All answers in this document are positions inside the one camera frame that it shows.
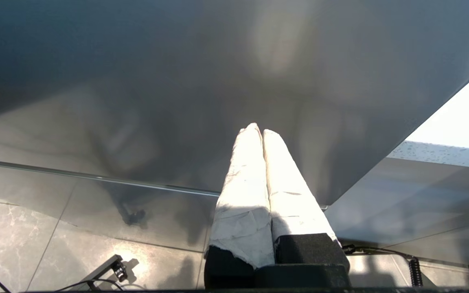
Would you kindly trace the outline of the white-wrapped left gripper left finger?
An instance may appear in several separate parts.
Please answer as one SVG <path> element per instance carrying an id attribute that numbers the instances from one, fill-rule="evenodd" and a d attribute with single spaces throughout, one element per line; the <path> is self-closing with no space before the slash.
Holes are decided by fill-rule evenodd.
<path id="1" fill-rule="evenodd" d="M 206 289 L 252 288 L 255 271 L 275 264 L 263 138 L 255 123 L 236 136 L 204 258 Z"/>

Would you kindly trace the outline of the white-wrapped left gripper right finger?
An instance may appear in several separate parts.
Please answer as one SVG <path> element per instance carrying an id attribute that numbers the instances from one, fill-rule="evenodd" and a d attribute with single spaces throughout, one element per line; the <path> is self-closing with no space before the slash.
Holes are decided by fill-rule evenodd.
<path id="1" fill-rule="evenodd" d="M 263 151 L 276 262 L 341 266 L 348 272 L 341 244 L 282 137 L 264 130 Z"/>

